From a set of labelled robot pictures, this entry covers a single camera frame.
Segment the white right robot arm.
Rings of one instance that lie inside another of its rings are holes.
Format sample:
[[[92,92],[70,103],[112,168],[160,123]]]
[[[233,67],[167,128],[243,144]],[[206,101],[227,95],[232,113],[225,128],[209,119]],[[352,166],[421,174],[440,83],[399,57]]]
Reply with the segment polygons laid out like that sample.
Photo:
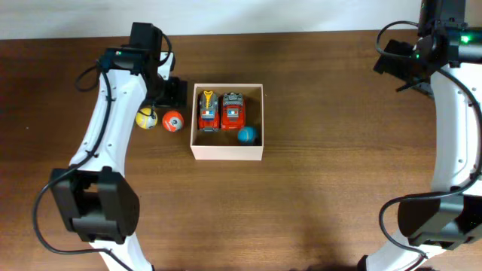
[[[360,270],[415,270],[481,238],[481,30],[466,23],[465,8],[423,0],[417,43],[391,40],[378,50],[376,72],[435,101],[436,164],[428,193],[390,200],[398,229]]]

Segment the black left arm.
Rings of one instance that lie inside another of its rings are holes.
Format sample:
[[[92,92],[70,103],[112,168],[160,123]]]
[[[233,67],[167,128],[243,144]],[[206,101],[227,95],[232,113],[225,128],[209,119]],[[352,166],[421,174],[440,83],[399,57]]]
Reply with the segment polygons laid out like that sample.
[[[170,41],[151,23],[132,24],[130,39],[96,61],[99,95],[76,154],[53,169],[41,192],[50,191],[65,228],[90,244],[109,270],[152,270],[135,234],[139,197],[125,179],[125,159],[136,115],[144,106],[183,108],[187,83],[170,76]]]

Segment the red toy truck yellow crane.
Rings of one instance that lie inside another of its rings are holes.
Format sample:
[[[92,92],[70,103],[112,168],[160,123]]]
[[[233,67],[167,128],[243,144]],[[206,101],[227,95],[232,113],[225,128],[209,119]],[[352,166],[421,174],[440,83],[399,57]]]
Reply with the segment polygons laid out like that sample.
[[[199,98],[198,129],[204,132],[217,132],[220,129],[218,95],[204,90]]]

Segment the red toy fire truck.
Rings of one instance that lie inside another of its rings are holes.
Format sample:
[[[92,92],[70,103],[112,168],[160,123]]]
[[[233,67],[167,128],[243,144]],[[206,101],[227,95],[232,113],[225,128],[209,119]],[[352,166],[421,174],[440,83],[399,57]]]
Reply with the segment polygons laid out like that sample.
[[[246,125],[246,104],[241,93],[225,93],[222,97],[221,129],[238,130]]]

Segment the white cardboard box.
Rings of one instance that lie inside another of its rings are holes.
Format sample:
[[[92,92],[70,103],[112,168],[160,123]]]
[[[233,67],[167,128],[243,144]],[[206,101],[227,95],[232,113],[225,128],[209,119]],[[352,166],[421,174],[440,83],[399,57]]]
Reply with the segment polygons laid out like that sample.
[[[241,93],[246,99],[246,125],[255,128],[253,145],[243,145],[236,130],[204,132],[198,130],[199,99],[204,91],[218,97],[224,93]],[[264,91],[261,84],[195,84],[191,94],[190,147],[197,160],[261,160],[264,151]]]

